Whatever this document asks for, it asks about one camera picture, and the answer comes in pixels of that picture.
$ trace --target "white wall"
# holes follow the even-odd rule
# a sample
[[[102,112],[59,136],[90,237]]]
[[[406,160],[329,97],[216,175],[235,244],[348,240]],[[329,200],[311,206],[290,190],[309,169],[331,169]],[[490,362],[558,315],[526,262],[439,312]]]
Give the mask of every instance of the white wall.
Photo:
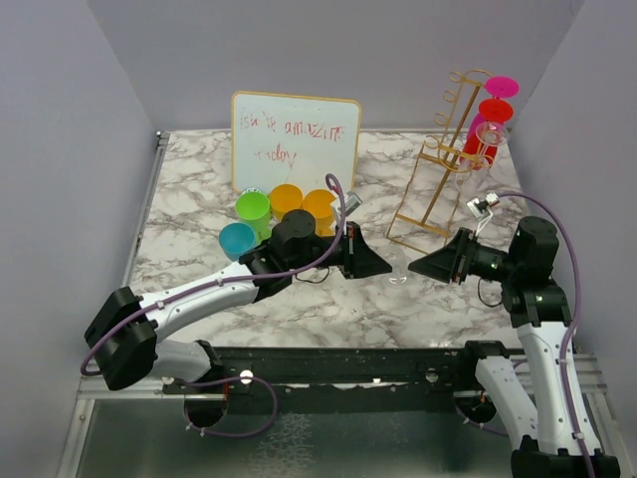
[[[526,102],[582,0],[88,0],[158,128],[228,127],[238,90],[352,98],[365,127],[432,126],[452,70]]]
[[[54,476],[154,128],[84,0],[0,15],[0,476]]]
[[[637,463],[637,2],[587,0],[513,131],[525,192],[554,207],[578,252],[578,340],[594,351]],[[566,254],[557,279],[572,293]]]

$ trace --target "white marble surface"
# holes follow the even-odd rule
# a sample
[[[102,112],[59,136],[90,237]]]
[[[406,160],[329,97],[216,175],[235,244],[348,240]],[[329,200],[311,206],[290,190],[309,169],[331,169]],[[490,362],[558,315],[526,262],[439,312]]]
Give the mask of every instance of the white marble surface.
[[[420,133],[369,133],[360,136],[355,191],[363,199],[351,220],[361,224],[372,248],[387,252],[389,222],[400,203],[416,155]],[[421,161],[402,212],[422,215],[433,194],[442,167]],[[508,150],[499,151],[484,187],[519,189]],[[226,224],[236,220],[230,187],[230,134],[180,131],[170,137],[159,174],[131,286],[137,293],[174,287],[211,274],[228,264],[217,242]],[[453,189],[443,194],[436,220],[449,217]],[[482,234],[481,242],[506,248],[522,217],[521,203],[508,201]],[[454,229],[475,227],[467,211],[459,209]],[[397,224],[400,235],[421,246],[440,245],[433,236]],[[413,260],[420,254],[401,246]],[[306,273],[317,278],[323,272]],[[410,348],[461,347],[466,340],[501,340],[520,344],[502,307],[489,309],[478,300],[477,281],[448,286],[407,273],[400,286],[388,276],[345,281],[337,270],[320,285],[294,283],[279,295],[247,307],[225,311],[178,332],[179,341],[204,339],[213,346]],[[483,284],[485,298],[499,288]]]

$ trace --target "blue cup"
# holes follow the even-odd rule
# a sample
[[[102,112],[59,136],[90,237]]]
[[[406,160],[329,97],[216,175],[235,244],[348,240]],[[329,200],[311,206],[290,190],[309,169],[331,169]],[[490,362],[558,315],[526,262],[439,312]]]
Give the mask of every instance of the blue cup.
[[[228,259],[236,261],[257,246],[257,236],[248,224],[234,222],[219,233],[219,245]]]

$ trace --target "green cup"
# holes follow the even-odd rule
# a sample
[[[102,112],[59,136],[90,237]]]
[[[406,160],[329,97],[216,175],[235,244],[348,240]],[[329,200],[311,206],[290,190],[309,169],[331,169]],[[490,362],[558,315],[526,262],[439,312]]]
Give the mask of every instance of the green cup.
[[[248,224],[257,235],[257,244],[269,239],[270,199],[262,192],[246,192],[235,202],[235,212],[241,222]]]

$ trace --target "screw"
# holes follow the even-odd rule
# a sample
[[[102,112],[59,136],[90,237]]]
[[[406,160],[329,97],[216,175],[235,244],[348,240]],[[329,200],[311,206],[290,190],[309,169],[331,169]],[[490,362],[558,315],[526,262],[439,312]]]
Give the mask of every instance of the screw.
[[[436,370],[434,370],[433,368],[429,368],[425,373],[425,378],[427,378],[427,381],[429,383],[435,383],[436,381],[438,381],[438,373],[436,373]]]

